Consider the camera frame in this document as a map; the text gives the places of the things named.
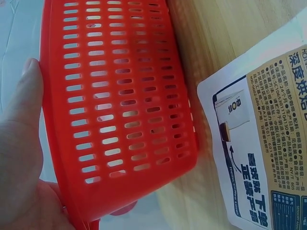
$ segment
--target plastic basket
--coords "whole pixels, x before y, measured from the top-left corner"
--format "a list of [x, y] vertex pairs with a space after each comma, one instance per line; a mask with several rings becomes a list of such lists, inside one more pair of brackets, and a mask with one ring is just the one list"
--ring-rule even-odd
[[47, 135], [78, 230], [196, 163], [187, 89], [164, 0], [46, 0]]

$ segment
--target wooden surface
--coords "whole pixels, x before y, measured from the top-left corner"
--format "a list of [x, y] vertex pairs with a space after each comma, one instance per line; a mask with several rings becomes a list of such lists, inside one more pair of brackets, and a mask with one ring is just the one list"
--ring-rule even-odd
[[160, 189], [174, 230], [236, 230], [227, 220], [199, 82], [240, 56], [307, 6], [307, 0], [168, 0], [190, 92], [200, 156], [196, 168]]

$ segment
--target finger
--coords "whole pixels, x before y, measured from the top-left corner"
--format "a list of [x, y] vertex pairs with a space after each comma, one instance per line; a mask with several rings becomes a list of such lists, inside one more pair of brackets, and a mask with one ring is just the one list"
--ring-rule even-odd
[[60, 192], [60, 189], [59, 189], [59, 185], [57, 183], [54, 183], [54, 182], [46, 182], [50, 188], [57, 194], [61, 204], [63, 206], [65, 206], [64, 204], [64, 201], [63, 201], [63, 198], [62, 198], [62, 195], [61, 195], [61, 192]]
[[42, 100], [42, 73], [38, 61], [32, 58], [24, 65], [23, 76], [3, 117], [38, 128]]

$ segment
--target blue graphic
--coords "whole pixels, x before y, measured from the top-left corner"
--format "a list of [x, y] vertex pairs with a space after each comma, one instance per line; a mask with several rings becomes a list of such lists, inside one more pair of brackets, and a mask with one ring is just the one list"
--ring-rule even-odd
[[300, 196], [276, 191], [271, 196], [274, 229], [300, 229]]
[[307, 230], [307, 196], [302, 196], [302, 222], [301, 230]]

